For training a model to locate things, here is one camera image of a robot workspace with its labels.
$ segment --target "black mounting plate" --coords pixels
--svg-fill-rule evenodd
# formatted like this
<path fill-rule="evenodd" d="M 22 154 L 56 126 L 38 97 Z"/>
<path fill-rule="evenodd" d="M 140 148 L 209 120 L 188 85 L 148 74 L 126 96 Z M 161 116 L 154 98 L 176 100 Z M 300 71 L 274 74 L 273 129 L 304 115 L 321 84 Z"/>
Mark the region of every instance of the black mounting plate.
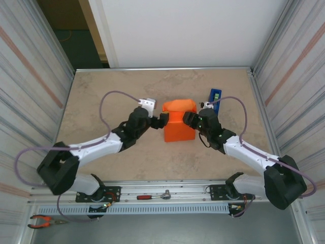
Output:
<path fill-rule="evenodd" d="M 116 196 L 116 200 L 115 202 L 119 202 L 120 201 L 120 196 L 121 196 L 121 187 L 108 187 L 105 186 L 105 192 L 111 192 Z M 92 199 L 81 192 L 77 192 L 77 196 L 76 196 L 76 202 L 93 202 L 93 203 L 98 203 L 98 202 L 105 202 L 105 203 L 112 203 L 113 199 L 112 199 L 112 194 L 105 194 L 103 196 L 103 198 L 100 201 L 92 201 Z"/>
<path fill-rule="evenodd" d="M 243 195 L 240 195 L 237 198 L 231 198 L 225 189 L 225 185 L 210 185 L 209 193 L 211 201 L 224 201 L 224 200 L 244 200 Z M 247 200 L 251 200 L 253 195 L 245 194 Z"/>

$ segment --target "table surface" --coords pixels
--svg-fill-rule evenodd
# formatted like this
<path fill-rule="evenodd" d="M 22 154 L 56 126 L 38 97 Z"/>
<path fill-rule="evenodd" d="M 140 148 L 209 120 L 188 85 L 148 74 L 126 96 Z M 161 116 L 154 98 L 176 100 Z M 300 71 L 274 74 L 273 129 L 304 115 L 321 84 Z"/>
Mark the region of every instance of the table surface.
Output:
<path fill-rule="evenodd" d="M 74 144 L 105 135 L 107 129 L 99 119 L 99 103 L 110 90 L 156 99 L 158 107 L 154 114 L 159 115 L 164 102 L 206 101 L 212 88 L 222 90 L 222 97 L 235 96 L 244 102 L 248 113 L 244 140 L 270 152 L 245 69 L 77 72 L 58 141 Z M 104 102 L 103 117 L 115 128 L 127 120 L 137 105 L 123 95 L 109 95 Z M 244 128 L 242 106 L 235 100 L 221 101 L 219 121 L 224 128 L 240 134 Z M 205 148 L 198 135 L 191 141 L 165 143 L 163 130 L 154 129 L 149 129 L 131 148 L 88 163 L 79 172 L 94 173 L 102 180 L 223 179 L 236 172 L 258 175 L 241 161 Z"/>

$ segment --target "pliers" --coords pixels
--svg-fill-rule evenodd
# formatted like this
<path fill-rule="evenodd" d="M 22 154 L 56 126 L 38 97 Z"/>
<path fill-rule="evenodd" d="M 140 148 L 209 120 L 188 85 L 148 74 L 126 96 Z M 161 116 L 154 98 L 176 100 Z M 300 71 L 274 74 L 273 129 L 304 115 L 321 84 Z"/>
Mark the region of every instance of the pliers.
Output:
<path fill-rule="evenodd" d="M 46 222 L 40 225 L 28 225 L 29 228 L 31 229 L 42 229 L 46 227 L 50 227 L 51 225 L 58 225 L 58 224 L 65 224 L 68 223 L 68 221 L 65 220 L 53 220 L 52 217 L 50 216 L 45 216 L 45 215 L 34 215 L 31 216 L 30 219 L 43 219 Z"/>

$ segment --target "orange block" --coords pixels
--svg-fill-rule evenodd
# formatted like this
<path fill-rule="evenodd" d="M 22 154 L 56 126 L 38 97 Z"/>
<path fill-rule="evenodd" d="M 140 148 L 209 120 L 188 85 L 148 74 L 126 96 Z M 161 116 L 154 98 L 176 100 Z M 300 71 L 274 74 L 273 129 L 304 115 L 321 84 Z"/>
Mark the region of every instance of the orange block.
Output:
<path fill-rule="evenodd" d="M 186 111 L 197 112 L 197 106 L 192 99 L 166 102 L 162 109 L 163 112 L 169 113 L 168 123 L 164 127 L 165 142 L 195 139 L 195 130 L 183 122 L 183 115 Z"/>

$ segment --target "orange pliers handle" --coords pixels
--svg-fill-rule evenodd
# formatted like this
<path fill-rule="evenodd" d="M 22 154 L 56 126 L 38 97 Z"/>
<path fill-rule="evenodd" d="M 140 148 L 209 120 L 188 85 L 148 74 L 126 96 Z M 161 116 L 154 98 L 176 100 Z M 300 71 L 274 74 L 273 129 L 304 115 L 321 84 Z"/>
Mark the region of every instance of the orange pliers handle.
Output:
<path fill-rule="evenodd" d="M 42 229 L 42 228 L 51 226 L 50 221 L 52 220 L 52 218 L 49 217 L 49 216 L 45 216 L 45 215 L 34 215 L 34 216 L 30 217 L 30 219 L 31 220 L 32 219 L 43 219 L 43 220 L 46 221 L 45 223 L 40 224 L 40 225 L 28 225 L 28 227 L 31 228 L 31 229 Z"/>

